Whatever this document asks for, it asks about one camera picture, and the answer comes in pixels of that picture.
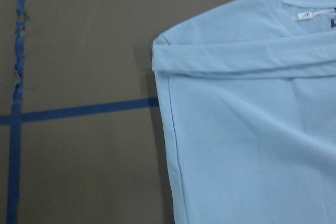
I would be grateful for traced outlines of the light blue t-shirt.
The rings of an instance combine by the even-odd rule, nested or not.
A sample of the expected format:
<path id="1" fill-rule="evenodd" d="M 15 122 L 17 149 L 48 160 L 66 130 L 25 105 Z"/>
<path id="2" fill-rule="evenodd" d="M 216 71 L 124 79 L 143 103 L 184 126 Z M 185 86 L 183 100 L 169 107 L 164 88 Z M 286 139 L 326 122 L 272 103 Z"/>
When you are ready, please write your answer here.
<path id="1" fill-rule="evenodd" d="M 152 51 L 176 223 L 335 223 L 335 0 L 235 0 Z"/>

